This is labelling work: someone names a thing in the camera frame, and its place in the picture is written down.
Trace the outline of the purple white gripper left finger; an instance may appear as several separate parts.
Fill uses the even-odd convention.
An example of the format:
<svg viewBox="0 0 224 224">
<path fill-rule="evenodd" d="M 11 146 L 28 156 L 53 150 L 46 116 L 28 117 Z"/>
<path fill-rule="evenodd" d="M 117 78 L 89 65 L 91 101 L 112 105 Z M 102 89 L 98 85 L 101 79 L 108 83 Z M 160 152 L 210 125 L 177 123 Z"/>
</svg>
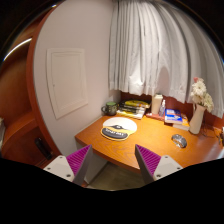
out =
<svg viewBox="0 0 224 224">
<path fill-rule="evenodd" d="M 81 186 L 92 155 L 92 146 L 87 145 L 67 157 L 62 155 L 56 157 L 44 170 Z"/>
</svg>

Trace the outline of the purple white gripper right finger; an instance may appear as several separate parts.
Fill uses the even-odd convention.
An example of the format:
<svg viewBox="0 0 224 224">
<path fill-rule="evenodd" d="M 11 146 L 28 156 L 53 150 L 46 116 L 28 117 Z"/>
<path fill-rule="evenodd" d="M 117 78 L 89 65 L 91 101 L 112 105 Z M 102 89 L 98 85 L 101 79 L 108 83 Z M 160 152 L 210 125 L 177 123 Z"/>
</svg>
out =
<svg viewBox="0 0 224 224">
<path fill-rule="evenodd" d="M 182 169 L 182 166 L 170 156 L 159 156 L 138 144 L 135 145 L 135 157 L 146 184 L 152 183 Z"/>
</svg>

